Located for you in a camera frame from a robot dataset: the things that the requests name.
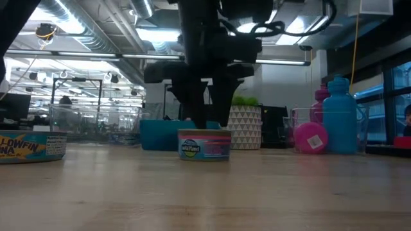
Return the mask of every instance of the clear plastic bin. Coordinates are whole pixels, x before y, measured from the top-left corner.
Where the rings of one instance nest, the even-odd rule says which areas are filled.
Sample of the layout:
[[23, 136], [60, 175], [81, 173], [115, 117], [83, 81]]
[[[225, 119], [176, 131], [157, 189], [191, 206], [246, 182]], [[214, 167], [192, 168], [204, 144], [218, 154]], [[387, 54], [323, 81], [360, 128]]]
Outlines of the clear plastic bin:
[[139, 123], [150, 117], [140, 107], [50, 105], [50, 130], [67, 132], [68, 142], [139, 144]]
[[[317, 119], [316, 121], [311, 121], [310, 119], [311, 108], [294, 108], [291, 109], [290, 117], [284, 118], [284, 125], [288, 128], [287, 131], [287, 143], [289, 146], [294, 147], [294, 151], [297, 153], [302, 153], [297, 147], [295, 147], [294, 142], [294, 130], [296, 127], [308, 123], [316, 122], [320, 123]], [[327, 112], [316, 112], [315, 114], [325, 114]], [[349, 113], [349, 112], [330, 112], [330, 113]], [[369, 121], [369, 108], [367, 107], [358, 107], [357, 108], [357, 153], [365, 153], [365, 148], [367, 146], [368, 138], [368, 121]]]

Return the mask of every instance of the yellowfin tuna label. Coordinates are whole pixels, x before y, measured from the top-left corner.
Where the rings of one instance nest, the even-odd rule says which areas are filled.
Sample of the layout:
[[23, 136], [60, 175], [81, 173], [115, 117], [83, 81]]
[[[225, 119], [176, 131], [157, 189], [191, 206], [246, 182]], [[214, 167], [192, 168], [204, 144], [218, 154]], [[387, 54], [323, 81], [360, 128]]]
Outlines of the yellowfin tuna label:
[[62, 158], [67, 137], [46, 133], [0, 133], [0, 164]]

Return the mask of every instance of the desk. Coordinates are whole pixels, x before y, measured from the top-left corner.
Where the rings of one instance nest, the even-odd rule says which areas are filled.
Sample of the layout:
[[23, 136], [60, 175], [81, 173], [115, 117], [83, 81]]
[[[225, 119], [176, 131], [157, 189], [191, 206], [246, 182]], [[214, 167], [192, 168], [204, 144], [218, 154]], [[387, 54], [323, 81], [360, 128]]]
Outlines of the desk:
[[0, 167], [0, 230], [409, 230], [411, 160], [233, 151], [230, 162], [68, 145]]

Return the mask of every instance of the pink lid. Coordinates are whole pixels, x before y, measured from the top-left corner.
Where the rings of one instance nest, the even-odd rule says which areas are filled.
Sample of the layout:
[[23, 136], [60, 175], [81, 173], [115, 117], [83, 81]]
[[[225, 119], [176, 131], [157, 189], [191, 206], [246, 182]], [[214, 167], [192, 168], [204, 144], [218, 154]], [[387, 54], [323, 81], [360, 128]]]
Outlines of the pink lid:
[[330, 96], [327, 86], [325, 84], [321, 84], [321, 88], [315, 91], [315, 100], [322, 101], [325, 100]]
[[328, 133], [319, 123], [309, 122], [294, 130], [295, 147], [303, 153], [319, 154], [328, 143]]

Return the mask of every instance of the pink water bottle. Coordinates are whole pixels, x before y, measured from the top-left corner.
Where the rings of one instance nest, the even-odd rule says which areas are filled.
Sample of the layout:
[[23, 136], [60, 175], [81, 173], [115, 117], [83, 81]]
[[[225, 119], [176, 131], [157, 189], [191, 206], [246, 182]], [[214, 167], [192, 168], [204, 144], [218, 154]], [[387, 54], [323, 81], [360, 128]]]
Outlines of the pink water bottle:
[[330, 96], [325, 84], [321, 84], [321, 88], [315, 91], [315, 100], [310, 110], [310, 121], [322, 123], [322, 102]]

